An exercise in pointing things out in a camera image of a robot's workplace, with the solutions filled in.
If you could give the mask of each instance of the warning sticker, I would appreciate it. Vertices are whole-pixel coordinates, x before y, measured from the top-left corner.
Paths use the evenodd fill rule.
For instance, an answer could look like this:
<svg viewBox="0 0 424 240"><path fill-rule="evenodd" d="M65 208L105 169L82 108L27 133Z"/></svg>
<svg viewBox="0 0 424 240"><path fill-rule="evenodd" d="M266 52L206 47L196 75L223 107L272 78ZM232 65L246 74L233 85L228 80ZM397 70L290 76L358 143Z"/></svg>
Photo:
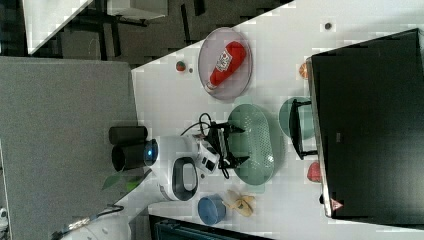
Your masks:
<svg viewBox="0 0 424 240"><path fill-rule="evenodd" d="M331 199L331 208L333 209L333 211L336 211L337 209L343 207L343 204L337 202L334 199Z"/></svg>
<svg viewBox="0 0 424 240"><path fill-rule="evenodd" d="M227 71L232 59L233 57L228 53L227 49L225 49L216 62L216 69L218 69L220 72Z"/></svg>

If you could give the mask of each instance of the clear plate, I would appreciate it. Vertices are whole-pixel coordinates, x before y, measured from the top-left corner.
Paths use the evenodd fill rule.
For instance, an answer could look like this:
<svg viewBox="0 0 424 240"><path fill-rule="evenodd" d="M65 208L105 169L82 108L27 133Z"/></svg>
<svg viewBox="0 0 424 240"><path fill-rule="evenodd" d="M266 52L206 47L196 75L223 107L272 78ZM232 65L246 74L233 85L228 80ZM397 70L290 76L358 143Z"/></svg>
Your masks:
<svg viewBox="0 0 424 240"><path fill-rule="evenodd" d="M224 51L225 46L232 41L237 41L243 45L246 49L246 58L229 78L221 83L215 91L209 93L220 100L229 100L240 96L249 84L252 74L252 53L248 41L231 28L218 28L205 39L199 53L199 77L204 88L215 69L218 57Z"/></svg>

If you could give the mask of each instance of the white power adapter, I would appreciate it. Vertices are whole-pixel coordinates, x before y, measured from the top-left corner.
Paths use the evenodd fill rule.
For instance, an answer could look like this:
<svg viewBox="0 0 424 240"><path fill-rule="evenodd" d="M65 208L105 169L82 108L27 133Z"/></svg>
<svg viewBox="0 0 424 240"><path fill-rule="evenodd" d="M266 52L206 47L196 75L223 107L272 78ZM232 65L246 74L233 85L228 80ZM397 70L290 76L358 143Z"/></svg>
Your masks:
<svg viewBox="0 0 424 240"><path fill-rule="evenodd" d="M6 208L0 209L0 232L3 232L7 229L9 226L9 220L7 216L7 210Z"/></svg>

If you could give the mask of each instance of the red triangle label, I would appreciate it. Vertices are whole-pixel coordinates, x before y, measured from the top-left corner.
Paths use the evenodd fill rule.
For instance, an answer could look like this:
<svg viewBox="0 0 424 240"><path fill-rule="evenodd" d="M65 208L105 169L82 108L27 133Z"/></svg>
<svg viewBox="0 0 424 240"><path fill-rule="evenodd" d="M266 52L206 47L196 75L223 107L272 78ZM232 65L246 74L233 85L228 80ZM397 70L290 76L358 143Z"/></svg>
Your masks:
<svg viewBox="0 0 424 240"><path fill-rule="evenodd" d="M343 207L343 204L337 202L334 199L331 199L331 207L332 207L333 211L336 211L337 209Z"/></svg>

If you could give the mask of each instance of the bowl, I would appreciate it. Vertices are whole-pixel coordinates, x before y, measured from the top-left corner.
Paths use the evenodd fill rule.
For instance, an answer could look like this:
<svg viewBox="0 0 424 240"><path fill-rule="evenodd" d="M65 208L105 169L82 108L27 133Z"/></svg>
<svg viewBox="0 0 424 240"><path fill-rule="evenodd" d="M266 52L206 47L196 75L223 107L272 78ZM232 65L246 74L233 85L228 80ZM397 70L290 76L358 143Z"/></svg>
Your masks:
<svg viewBox="0 0 424 240"><path fill-rule="evenodd" d="M225 205L218 194L201 198L197 204L197 210L200 219L209 226L219 223L226 214Z"/></svg>

